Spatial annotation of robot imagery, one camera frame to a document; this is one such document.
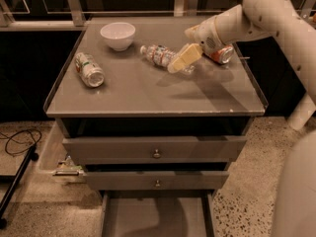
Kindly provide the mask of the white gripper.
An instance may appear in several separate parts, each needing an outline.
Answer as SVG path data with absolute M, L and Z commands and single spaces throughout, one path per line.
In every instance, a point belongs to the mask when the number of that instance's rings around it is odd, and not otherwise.
M 185 30 L 186 37 L 196 43 L 185 44 L 181 50 L 175 54 L 167 66 L 167 70 L 170 73 L 177 73 L 192 65 L 201 58 L 203 53 L 211 55 L 225 47 L 225 44 L 218 36 L 215 19 L 216 17 L 211 17 L 199 25 Z

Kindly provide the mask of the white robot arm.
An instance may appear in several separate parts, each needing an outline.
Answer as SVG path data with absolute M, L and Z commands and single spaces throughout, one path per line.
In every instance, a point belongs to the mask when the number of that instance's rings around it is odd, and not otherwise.
M 299 130 L 316 112 L 316 30 L 290 0 L 243 0 L 186 30 L 192 41 L 168 65 L 176 73 L 235 41 L 275 39 L 306 94 L 288 119 Z M 288 153 L 277 187 L 272 237 L 316 237 L 316 131 Z

